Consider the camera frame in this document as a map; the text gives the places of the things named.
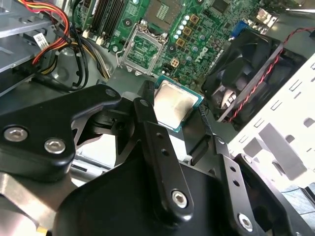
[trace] capacitor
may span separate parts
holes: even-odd
[[[193,46],[192,47],[192,50],[196,53],[196,52],[198,52],[198,48],[196,47],[196,46]]]
[[[199,36],[199,39],[200,39],[201,41],[204,41],[204,40],[206,39],[206,36],[201,35],[201,36]]]

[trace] cooling fan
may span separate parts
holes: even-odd
[[[229,120],[281,49],[280,41],[250,29],[232,41],[201,87],[217,121]],[[283,49],[279,62],[233,120],[235,128],[243,128],[305,61]]]

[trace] black plastic bracket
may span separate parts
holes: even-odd
[[[77,142],[87,120],[103,107],[115,107],[121,97],[105,85],[97,85],[0,117],[0,171],[55,181],[69,170]],[[27,138],[12,142],[4,137],[10,127],[27,131]],[[65,150],[52,154],[45,150],[48,139],[64,142]]]
[[[266,213],[266,218],[272,216],[270,220],[272,221],[271,225],[274,235],[315,235],[283,194],[264,177],[250,157],[239,154],[234,160],[239,164],[243,175],[246,176],[247,184],[250,186],[251,191],[254,191],[254,194],[249,194],[253,206],[257,202],[256,198],[261,197],[266,203],[263,205],[268,206],[267,208],[264,207],[264,209],[275,210],[275,212]]]
[[[158,125],[153,106],[144,99],[134,100],[135,129],[152,182],[151,194],[155,213],[162,221],[178,224],[193,215],[193,201],[182,169],[165,127]],[[187,200],[181,208],[172,199],[173,191],[180,191]]]
[[[225,155],[228,147],[220,137],[214,135],[211,141],[215,153],[207,155],[212,166],[210,173],[221,183],[230,226],[240,235],[260,235],[239,165]]]

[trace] black wire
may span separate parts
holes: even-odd
[[[302,213],[302,214],[300,214],[300,215],[306,215],[306,214],[312,214],[312,213],[315,213],[315,210],[314,210],[314,211],[307,212],[307,213]]]
[[[290,192],[294,192],[296,190],[299,190],[300,188],[296,188],[296,189],[293,189],[293,190],[289,190],[289,191],[286,191],[286,192],[281,192],[281,193],[290,193]]]
[[[75,50],[74,50],[74,56],[75,56],[75,60],[77,61],[77,64],[78,64],[78,71],[79,71],[78,76],[79,76],[79,80],[78,80],[78,82],[73,83],[72,85],[73,85],[74,87],[79,87],[80,84],[81,84],[82,81],[83,81],[83,68],[82,68],[81,61],[80,61],[79,57],[77,56]]]
[[[79,47],[79,50],[80,50],[80,53],[82,55],[82,59],[83,59],[83,66],[84,66],[84,72],[85,72],[85,79],[84,79],[84,83],[82,85],[82,88],[85,88],[85,86],[87,85],[88,81],[89,81],[89,67],[88,67],[88,60],[87,60],[87,56],[84,52],[84,49],[83,49],[83,45],[82,45],[82,41],[77,33],[77,30],[75,28],[75,21],[74,21],[74,13],[75,13],[75,9],[76,7],[79,5],[79,2],[80,0],[76,0],[76,2],[74,3],[73,5],[73,10],[72,10],[72,31],[73,31],[73,34],[74,34],[74,38],[75,40],[77,41],[78,43],[78,47]]]
[[[75,52],[75,48],[76,48],[76,47],[73,46],[73,45],[70,45],[70,44],[64,45],[63,47],[59,48],[58,51],[61,52],[61,51],[62,51],[63,49],[65,49],[65,48],[71,48],[71,49],[74,51],[74,53],[76,53],[76,52]],[[82,72],[83,72],[82,64],[81,64],[81,62],[80,62],[79,57],[76,56],[76,59],[77,59],[77,62],[78,62],[79,71],[81,71],[81,74],[82,74]],[[53,70],[54,70],[54,69],[57,67],[57,61],[58,61],[58,55],[55,55],[55,58],[54,58],[53,63],[52,63],[48,68],[42,69],[42,70],[38,71],[38,75],[37,75],[37,76],[38,76],[38,77],[46,77],[47,75],[42,75],[41,73],[42,73],[43,71],[45,71],[45,70],[51,68],[53,65],[54,65],[54,68],[53,68]],[[41,81],[41,80],[39,80],[39,81],[37,80],[37,82],[39,82],[39,83],[41,83],[41,84],[44,84],[44,85],[46,85],[46,86],[48,86],[48,87],[51,87],[51,88],[53,88],[53,89],[61,90],[61,91],[65,91],[65,92],[78,91],[78,90],[82,89],[82,88],[70,88],[70,87],[64,85],[63,83],[61,83],[60,81],[58,81],[58,80],[56,80],[56,79],[54,79],[54,78],[50,78],[50,77],[49,77],[49,78],[47,78],[47,79],[53,80],[53,81],[55,81],[56,83],[58,83],[59,85],[55,85],[55,84],[50,83],[50,82],[48,82],[48,81]],[[82,83],[82,81],[83,81],[83,77],[79,77],[78,84],[80,85],[80,84]]]
[[[81,38],[81,41],[82,41],[82,43],[86,46],[86,47],[88,47],[89,48],[89,50],[90,50],[90,52],[93,54],[93,56],[95,57],[95,59],[96,59],[96,68],[97,68],[97,70],[100,72],[100,74],[102,75],[102,76],[104,76],[103,75],[103,71],[102,71],[102,67],[101,67],[101,62],[99,61],[99,59],[98,59],[98,57],[96,56],[96,54],[94,53],[94,48],[93,48],[93,46],[90,44],[90,42],[88,41],[88,40],[86,40],[85,38],[83,38],[83,37],[80,37]]]

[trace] cable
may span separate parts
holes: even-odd
[[[80,0],[76,0],[74,5],[73,5],[73,11],[72,11],[72,31],[74,33],[74,38],[78,43],[78,47],[80,50],[80,53],[82,55],[82,59],[83,59],[83,66],[84,66],[84,72],[85,72],[85,79],[84,79],[84,83],[82,88],[85,88],[85,86],[87,85],[88,81],[89,81],[89,67],[88,67],[88,60],[87,60],[87,56],[85,55],[84,49],[83,49],[83,45],[82,45],[82,41],[77,33],[77,30],[75,28],[75,20],[74,20],[74,13],[75,13],[75,9],[76,7],[79,5]]]
[[[291,193],[291,192],[294,192],[296,190],[300,190],[300,188],[292,189],[292,190],[289,190],[289,191],[286,191],[286,192],[281,192],[281,193]]]
[[[306,214],[312,214],[312,213],[315,213],[315,210],[314,210],[314,211],[307,212],[307,213],[302,213],[302,214],[300,214],[300,215],[306,215]]]
[[[38,13],[38,12],[47,12],[49,14],[56,13],[60,16],[62,21],[64,22],[64,35],[65,37],[69,37],[69,19],[65,12],[61,10],[59,7],[48,3],[48,2],[29,2],[27,0],[18,0],[22,3],[30,12]],[[56,42],[50,44],[47,48],[42,50],[33,60],[32,64],[37,64],[40,58],[48,51],[55,49],[58,46],[63,45],[66,42],[64,38],[57,39]]]
[[[293,31],[291,34],[288,35],[288,37],[285,39],[285,41],[283,42],[283,45],[287,44],[287,42],[289,41],[289,39],[292,38],[292,36],[294,36],[296,33],[301,33],[301,32],[305,32],[305,31],[309,31],[309,30],[315,30],[315,27],[312,28],[298,28],[295,31]],[[242,108],[244,107],[244,105],[248,102],[249,98],[251,97],[251,95],[253,95],[257,88],[259,87],[259,85],[265,80],[265,78],[272,72],[272,69],[275,67],[275,65],[278,63],[278,61],[280,60],[280,56],[282,54],[282,52],[284,51],[284,47],[280,50],[280,52],[277,54],[275,60],[269,65],[269,67],[267,68],[267,70],[264,72],[264,74],[262,75],[261,79],[259,80],[259,82],[255,85],[255,87],[251,90],[251,92],[247,95],[247,97],[243,100],[243,102],[241,103],[241,105],[239,106],[239,108],[234,112],[233,116],[229,119],[229,122],[232,122],[237,115],[239,114],[239,112],[242,110]]]

